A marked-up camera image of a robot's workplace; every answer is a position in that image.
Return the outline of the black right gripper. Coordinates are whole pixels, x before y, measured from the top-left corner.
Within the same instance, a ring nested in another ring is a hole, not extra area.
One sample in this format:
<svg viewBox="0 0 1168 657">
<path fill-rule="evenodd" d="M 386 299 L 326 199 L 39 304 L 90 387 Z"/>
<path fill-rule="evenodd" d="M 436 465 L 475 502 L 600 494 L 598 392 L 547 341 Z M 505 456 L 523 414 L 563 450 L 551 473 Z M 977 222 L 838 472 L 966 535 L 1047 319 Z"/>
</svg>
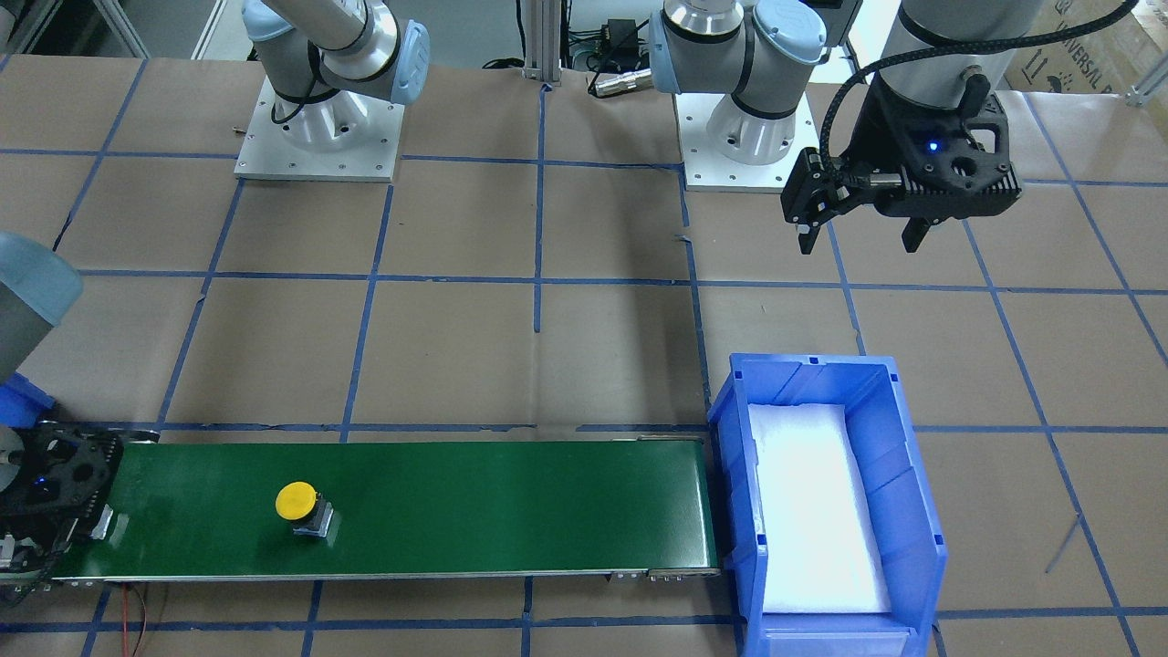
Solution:
<svg viewBox="0 0 1168 657">
<path fill-rule="evenodd" d="M 55 422 L 4 427 L 1 448 L 4 585 L 37 583 L 74 544 L 109 535 L 124 433 Z"/>
</svg>

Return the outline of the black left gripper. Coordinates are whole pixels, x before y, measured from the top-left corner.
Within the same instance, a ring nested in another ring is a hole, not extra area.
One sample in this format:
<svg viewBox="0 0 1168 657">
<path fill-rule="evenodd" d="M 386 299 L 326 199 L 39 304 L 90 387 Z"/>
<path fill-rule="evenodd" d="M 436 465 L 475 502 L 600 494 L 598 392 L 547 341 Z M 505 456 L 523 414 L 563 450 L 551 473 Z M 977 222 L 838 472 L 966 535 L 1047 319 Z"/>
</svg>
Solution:
<svg viewBox="0 0 1168 657">
<path fill-rule="evenodd" d="M 860 205 L 905 217 L 902 245 L 915 253 L 931 227 L 948 219 L 996 216 L 1022 194 L 1010 157 L 1008 118 L 976 69 L 959 84 L 955 108 L 924 108 L 881 78 L 860 108 L 844 157 L 799 151 L 781 193 L 784 219 L 799 224 L 809 255 L 830 220 Z M 830 174 L 844 168 L 844 186 Z"/>
</svg>

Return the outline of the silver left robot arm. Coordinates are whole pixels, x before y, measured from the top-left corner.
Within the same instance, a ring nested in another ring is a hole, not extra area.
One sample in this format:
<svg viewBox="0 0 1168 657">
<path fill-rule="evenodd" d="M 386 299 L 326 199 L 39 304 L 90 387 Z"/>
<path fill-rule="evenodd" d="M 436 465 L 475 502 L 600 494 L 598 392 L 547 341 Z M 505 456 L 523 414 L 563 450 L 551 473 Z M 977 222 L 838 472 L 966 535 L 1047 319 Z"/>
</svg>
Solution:
<svg viewBox="0 0 1168 657">
<path fill-rule="evenodd" d="M 812 70 L 844 34 L 855 1 L 667 1 L 651 18 L 653 84 L 715 94 L 709 136 L 734 161 L 772 162 L 788 150 Z M 905 217 L 902 245 L 922 245 L 947 219 L 996 216 L 1023 192 L 994 88 L 1038 15 L 1035 1 L 902 1 L 883 58 L 860 75 L 867 94 L 850 144 L 798 153 L 783 216 L 813 250 L 830 219 L 872 205 Z"/>
</svg>

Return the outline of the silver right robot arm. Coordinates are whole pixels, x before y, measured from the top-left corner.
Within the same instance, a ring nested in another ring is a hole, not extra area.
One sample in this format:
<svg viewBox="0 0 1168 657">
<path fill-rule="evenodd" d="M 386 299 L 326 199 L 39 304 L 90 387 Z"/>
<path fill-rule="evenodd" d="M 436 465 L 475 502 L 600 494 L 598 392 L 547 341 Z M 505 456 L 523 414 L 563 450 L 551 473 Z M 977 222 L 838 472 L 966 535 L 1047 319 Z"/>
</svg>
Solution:
<svg viewBox="0 0 1168 657">
<path fill-rule="evenodd" d="M 427 79 L 425 26 L 383 1 L 246 1 L 266 71 L 234 174 L 245 180 L 387 182 L 403 108 Z M 110 504 L 130 485 L 128 448 L 150 430 L 70 427 L 18 367 L 79 299 L 82 277 L 49 245 L 4 231 L 4 604 L 49 582 L 68 554 L 112 548 Z"/>
</svg>

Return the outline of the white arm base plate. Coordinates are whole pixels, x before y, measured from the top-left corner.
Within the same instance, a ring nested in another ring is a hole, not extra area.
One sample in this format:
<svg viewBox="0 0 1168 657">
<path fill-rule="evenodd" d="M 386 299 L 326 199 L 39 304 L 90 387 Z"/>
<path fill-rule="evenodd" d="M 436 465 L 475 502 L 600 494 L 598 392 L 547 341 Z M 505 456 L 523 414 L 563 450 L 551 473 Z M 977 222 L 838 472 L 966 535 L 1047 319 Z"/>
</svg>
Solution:
<svg viewBox="0 0 1168 657">
<path fill-rule="evenodd" d="M 780 120 L 748 115 L 726 94 L 674 101 L 689 191 L 780 193 L 800 151 L 818 144 L 806 96 Z"/>
<path fill-rule="evenodd" d="M 264 79 L 234 174 L 270 182 L 391 184 L 406 109 L 341 91 L 276 125 L 296 104 Z"/>
</svg>

